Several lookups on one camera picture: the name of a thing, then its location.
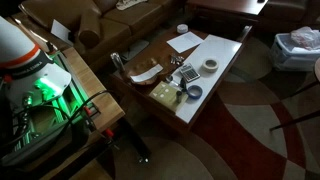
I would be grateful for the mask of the silver scoop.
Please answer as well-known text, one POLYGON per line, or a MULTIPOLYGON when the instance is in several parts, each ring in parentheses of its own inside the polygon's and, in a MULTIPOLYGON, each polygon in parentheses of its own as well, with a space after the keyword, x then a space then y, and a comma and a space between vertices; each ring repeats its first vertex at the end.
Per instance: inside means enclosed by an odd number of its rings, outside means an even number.
POLYGON ((178 83, 177 81, 175 81, 175 80, 173 79, 173 76, 168 75, 168 76, 165 77, 165 79, 166 79, 166 81, 167 81, 169 84, 172 83, 172 84, 174 84, 175 86, 179 87, 182 92, 187 92, 186 86, 185 86, 182 82, 178 83))

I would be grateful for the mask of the wooden tray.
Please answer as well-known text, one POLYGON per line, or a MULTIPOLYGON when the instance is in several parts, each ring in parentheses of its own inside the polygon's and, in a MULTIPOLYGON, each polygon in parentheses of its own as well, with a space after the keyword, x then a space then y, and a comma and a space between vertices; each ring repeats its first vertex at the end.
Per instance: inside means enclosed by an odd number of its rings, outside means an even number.
POLYGON ((139 62, 127 71, 127 77, 133 84, 153 84, 160 75, 171 71, 171 64, 167 60, 149 58, 139 62))

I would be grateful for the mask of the small metal cylinder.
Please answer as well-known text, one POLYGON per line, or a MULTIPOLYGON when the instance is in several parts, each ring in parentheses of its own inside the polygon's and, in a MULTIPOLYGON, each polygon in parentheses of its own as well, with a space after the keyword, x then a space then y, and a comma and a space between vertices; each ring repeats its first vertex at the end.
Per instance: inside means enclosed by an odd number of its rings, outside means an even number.
POLYGON ((177 91, 176 92, 176 101, 178 103, 181 103, 181 99, 182 99, 182 92, 181 91, 177 91))

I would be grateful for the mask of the white paper strip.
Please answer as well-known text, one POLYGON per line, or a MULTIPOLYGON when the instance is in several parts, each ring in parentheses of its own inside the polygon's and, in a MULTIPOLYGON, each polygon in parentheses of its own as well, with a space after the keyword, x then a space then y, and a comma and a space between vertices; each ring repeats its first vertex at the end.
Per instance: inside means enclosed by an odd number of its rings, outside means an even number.
POLYGON ((130 75, 130 78, 133 82, 139 83, 139 82, 143 82, 143 81, 151 79, 152 77, 157 75, 162 70, 163 70, 163 67, 160 64, 157 64, 154 67, 152 67, 151 69, 149 69, 148 71, 146 71, 140 75, 130 75))

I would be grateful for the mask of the blue tape roll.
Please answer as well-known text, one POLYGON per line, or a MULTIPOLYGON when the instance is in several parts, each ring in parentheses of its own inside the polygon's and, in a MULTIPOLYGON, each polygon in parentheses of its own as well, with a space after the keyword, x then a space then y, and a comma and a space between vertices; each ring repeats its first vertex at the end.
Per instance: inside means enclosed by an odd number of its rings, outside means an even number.
POLYGON ((202 96, 202 93, 202 88, 197 85, 191 85, 187 89, 187 94, 191 99, 199 99, 202 96))

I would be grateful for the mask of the dark wooden coffee table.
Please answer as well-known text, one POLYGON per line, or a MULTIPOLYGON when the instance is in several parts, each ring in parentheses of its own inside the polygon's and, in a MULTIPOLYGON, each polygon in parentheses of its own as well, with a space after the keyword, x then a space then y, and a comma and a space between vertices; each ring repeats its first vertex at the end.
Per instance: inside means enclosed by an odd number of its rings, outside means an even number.
MULTIPOLYGON (((133 100, 137 101, 148 113, 159 118, 165 124, 170 126, 173 130, 181 134, 184 134, 191 129, 194 122, 202 112, 203 108, 206 106, 207 101, 210 100, 210 98, 216 91, 217 87, 220 85, 220 83, 226 76, 226 73, 232 67, 238 55, 241 53, 242 48, 244 47, 248 37, 250 36, 251 31, 252 31, 252 28, 249 31, 233 31, 233 32, 213 31, 211 34, 208 34, 203 31, 198 31, 198 30, 191 31, 195 35, 202 38, 203 41, 208 35, 214 35, 214 36, 229 39, 232 41, 240 42, 242 46, 240 47, 240 50, 236 53, 235 57, 232 59, 230 65, 223 72, 217 84, 210 91, 209 96, 205 98, 204 104, 200 106, 200 110, 195 114, 195 117, 191 120, 190 124, 183 122, 180 118, 176 116, 176 112, 169 110, 167 107, 151 99, 151 97, 149 96, 150 92, 161 81, 164 81, 167 75, 173 76, 175 81, 179 81, 181 79, 181 75, 178 73, 177 67, 170 63, 170 55, 173 54, 175 50, 167 43, 168 40, 171 40, 179 36, 174 29, 169 29, 164 34, 157 37, 153 42, 150 43, 148 47, 146 47, 146 49, 144 49, 141 53, 139 53, 136 57, 134 57, 128 63, 126 63, 124 73, 115 72, 111 74, 110 81, 113 87, 116 89, 116 91, 119 92, 121 95, 128 96, 133 100), (171 64, 171 71, 165 75, 160 75, 153 84, 150 84, 150 85, 133 84, 130 81, 130 79, 127 77, 127 71, 137 63, 146 61, 149 58, 167 60, 171 64)), ((185 60, 196 49, 197 46, 192 47, 191 49, 186 50, 182 53, 182 56, 185 58, 185 60)))

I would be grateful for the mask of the grey calculator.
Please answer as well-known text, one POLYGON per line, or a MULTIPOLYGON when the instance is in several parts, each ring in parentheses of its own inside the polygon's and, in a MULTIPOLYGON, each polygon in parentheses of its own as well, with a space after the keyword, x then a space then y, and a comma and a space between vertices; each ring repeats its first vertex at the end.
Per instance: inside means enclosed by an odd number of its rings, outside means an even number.
POLYGON ((196 72, 196 70, 190 63, 181 66, 179 68, 179 71, 186 82, 192 82, 200 77, 200 75, 196 72))

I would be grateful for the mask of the pile of silver clips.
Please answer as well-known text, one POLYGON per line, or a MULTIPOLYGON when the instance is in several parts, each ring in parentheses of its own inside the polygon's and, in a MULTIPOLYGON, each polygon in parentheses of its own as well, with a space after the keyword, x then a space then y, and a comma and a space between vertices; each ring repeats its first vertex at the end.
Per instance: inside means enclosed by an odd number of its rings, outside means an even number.
POLYGON ((171 54, 171 64, 181 65, 184 61, 184 58, 182 56, 177 56, 175 54, 171 54))

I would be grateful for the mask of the white board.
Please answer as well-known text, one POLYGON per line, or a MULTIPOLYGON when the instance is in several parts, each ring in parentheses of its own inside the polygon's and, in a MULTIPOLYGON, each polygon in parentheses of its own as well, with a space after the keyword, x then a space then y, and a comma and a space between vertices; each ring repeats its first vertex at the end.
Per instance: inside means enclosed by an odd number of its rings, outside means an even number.
POLYGON ((205 98, 209 96, 210 91, 217 84, 241 46, 242 44, 240 42, 208 35, 186 58, 185 63, 190 63, 200 75, 198 79, 188 83, 187 87, 191 85, 200 86, 203 93, 199 99, 191 99, 188 97, 184 105, 176 112, 178 118, 187 124, 191 123, 195 114, 200 110, 200 106, 204 104, 205 98), (219 63, 218 70, 214 73, 206 72, 202 68, 202 63, 205 59, 216 60, 219 63))

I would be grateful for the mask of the silver metal tumbler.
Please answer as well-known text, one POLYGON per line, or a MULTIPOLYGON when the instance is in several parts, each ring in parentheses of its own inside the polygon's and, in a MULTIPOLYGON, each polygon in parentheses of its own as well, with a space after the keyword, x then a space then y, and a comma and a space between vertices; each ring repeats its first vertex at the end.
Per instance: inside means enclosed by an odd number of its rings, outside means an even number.
POLYGON ((117 52, 114 52, 114 53, 111 53, 110 54, 110 57, 114 63, 114 65, 117 67, 117 69, 120 71, 120 72, 124 72, 125 71, 125 68, 123 66, 123 63, 122 63, 122 60, 119 56, 119 54, 117 52))

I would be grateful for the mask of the beige masking tape roll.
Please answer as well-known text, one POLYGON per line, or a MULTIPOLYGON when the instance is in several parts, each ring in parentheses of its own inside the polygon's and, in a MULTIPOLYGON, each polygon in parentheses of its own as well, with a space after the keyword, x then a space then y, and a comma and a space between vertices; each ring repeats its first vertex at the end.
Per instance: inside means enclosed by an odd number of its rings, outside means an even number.
POLYGON ((219 68, 219 63, 214 59, 205 59, 202 63, 202 68, 208 73, 214 73, 219 68))

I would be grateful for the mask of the white paper sheet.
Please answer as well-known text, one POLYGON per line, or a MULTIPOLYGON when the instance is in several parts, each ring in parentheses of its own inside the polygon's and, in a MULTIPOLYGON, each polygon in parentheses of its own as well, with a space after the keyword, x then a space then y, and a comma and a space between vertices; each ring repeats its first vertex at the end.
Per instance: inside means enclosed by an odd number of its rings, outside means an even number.
POLYGON ((167 43, 178 53, 182 53, 201 44, 202 42, 203 39, 195 35, 193 32, 187 32, 167 41, 167 43))

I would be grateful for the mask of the small white round container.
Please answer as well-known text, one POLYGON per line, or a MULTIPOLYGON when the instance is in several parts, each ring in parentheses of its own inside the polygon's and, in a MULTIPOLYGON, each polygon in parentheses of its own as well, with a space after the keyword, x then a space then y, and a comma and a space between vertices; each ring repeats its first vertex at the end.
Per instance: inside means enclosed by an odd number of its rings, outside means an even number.
POLYGON ((179 24, 176 30, 179 34, 184 34, 188 32, 188 26, 186 24, 179 24))

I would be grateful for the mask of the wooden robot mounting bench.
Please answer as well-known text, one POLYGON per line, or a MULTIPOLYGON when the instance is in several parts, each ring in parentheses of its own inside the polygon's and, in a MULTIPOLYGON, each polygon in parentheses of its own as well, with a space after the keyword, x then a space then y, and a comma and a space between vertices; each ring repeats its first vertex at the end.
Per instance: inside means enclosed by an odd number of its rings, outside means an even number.
POLYGON ((39 180, 52 170, 57 171, 52 180, 68 179, 111 147, 98 124, 121 117, 111 92, 95 76, 90 77, 93 86, 86 87, 63 53, 53 61, 71 74, 71 82, 60 96, 12 115, 13 129, 22 132, 9 144, 12 151, 1 163, 1 180, 39 180), (94 132, 86 125, 84 106, 91 110, 94 132))

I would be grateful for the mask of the brown leather sofa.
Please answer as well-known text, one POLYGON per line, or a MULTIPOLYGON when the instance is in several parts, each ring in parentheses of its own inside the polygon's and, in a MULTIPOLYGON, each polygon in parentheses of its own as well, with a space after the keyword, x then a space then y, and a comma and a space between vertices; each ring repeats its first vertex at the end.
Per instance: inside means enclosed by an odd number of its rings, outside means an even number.
POLYGON ((59 48, 60 42, 51 33, 56 19, 73 34, 73 47, 94 71, 111 62, 110 54, 122 51, 148 35, 157 26, 174 16, 186 0, 148 0, 126 10, 118 10, 119 0, 24 0, 20 12, 13 16, 26 28, 50 39, 59 48), (81 15, 92 10, 99 16, 100 41, 88 48, 78 38, 81 15))

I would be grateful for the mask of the brown cylindrical bolster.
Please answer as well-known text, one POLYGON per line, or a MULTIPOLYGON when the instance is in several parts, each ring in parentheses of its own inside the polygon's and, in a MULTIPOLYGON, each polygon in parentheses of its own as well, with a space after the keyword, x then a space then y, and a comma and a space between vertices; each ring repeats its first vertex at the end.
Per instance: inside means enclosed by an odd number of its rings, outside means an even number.
POLYGON ((96 46, 100 41, 99 16, 92 10, 87 10, 81 15, 78 38, 88 48, 96 46))

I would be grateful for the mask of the dark wooden side table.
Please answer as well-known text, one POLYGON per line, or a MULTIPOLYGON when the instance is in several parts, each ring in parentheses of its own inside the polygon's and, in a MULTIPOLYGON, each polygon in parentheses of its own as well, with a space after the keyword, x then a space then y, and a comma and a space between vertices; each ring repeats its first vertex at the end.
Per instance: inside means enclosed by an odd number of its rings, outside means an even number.
POLYGON ((215 32, 249 31, 268 0, 187 0, 192 23, 215 32))

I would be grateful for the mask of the white cloth on sofa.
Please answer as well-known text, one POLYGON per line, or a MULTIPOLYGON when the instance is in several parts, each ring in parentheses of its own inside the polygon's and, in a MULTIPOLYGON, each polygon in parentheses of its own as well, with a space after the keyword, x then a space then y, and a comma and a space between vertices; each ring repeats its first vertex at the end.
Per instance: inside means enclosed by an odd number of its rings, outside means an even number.
POLYGON ((135 6, 139 3, 142 3, 142 2, 147 2, 148 0, 119 0, 117 3, 116 3, 116 8, 118 10, 126 10, 132 6, 135 6))

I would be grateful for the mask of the patterned area rug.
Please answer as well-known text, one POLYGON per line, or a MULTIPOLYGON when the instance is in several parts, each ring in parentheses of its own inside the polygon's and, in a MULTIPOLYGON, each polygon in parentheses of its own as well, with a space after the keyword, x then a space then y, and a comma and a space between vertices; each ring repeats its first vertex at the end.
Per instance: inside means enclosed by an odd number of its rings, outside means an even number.
POLYGON ((269 33, 253 36, 185 135, 134 100, 124 106, 152 151, 139 165, 126 148, 115 155, 117 180, 320 180, 319 121, 294 118, 319 107, 313 77, 273 70, 269 33))

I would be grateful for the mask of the white card on sofa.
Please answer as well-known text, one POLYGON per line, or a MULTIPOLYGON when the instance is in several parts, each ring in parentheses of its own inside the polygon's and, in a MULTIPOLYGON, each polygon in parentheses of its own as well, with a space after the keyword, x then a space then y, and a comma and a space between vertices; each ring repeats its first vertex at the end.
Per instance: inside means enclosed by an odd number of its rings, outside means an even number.
POLYGON ((72 32, 56 19, 53 20, 51 33, 69 45, 73 45, 72 32))

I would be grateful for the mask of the translucent plastic storage bin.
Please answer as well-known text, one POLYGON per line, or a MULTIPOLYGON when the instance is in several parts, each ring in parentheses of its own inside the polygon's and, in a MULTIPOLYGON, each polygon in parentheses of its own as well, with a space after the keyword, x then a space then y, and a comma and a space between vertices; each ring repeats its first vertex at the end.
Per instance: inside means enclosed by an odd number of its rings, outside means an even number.
POLYGON ((270 50, 271 62, 279 71, 312 71, 319 57, 319 50, 299 47, 289 33, 276 34, 270 50))

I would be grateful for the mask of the crumpled plastic bag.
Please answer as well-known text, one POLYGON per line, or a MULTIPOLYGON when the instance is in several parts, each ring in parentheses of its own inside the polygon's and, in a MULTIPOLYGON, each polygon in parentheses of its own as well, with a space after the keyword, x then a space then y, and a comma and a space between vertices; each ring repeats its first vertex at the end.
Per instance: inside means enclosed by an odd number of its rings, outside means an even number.
POLYGON ((308 26, 293 30, 290 33, 291 39, 299 46, 308 49, 316 50, 320 48, 320 31, 311 29, 308 26))

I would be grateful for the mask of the red handled clamp lower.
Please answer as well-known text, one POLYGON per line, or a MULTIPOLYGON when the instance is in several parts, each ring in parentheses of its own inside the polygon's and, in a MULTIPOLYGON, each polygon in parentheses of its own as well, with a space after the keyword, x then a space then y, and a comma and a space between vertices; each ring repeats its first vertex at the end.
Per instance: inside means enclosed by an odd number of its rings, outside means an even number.
POLYGON ((115 144, 115 141, 113 139, 114 133, 111 129, 107 128, 103 131, 103 135, 107 140, 107 143, 111 146, 113 146, 116 150, 119 150, 119 147, 115 144))

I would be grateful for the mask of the red handled clamp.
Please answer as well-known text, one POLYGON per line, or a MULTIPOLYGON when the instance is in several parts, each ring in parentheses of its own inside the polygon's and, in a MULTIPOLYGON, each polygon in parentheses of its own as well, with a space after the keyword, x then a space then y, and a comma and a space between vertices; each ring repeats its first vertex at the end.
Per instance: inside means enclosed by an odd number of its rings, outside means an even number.
POLYGON ((94 132, 96 130, 96 125, 93 122, 93 119, 92 119, 92 116, 91 116, 91 110, 87 106, 84 106, 83 107, 83 111, 84 111, 84 113, 86 115, 85 122, 86 122, 87 127, 89 128, 89 130, 91 132, 94 132))
POLYGON ((107 128, 103 131, 103 135, 107 140, 107 143, 111 146, 113 146, 116 150, 119 150, 119 147, 115 144, 115 141, 113 139, 114 133, 111 129, 107 128))

